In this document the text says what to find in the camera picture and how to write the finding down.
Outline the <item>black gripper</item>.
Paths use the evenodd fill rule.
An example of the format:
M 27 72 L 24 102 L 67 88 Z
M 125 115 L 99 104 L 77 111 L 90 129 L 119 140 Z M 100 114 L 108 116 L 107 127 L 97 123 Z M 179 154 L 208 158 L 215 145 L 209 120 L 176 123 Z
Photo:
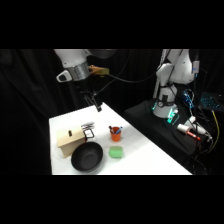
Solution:
M 79 92 L 90 105 L 95 105 L 98 112 L 102 111 L 102 104 L 100 103 L 97 93 L 94 91 L 92 84 L 88 79 L 78 82 Z

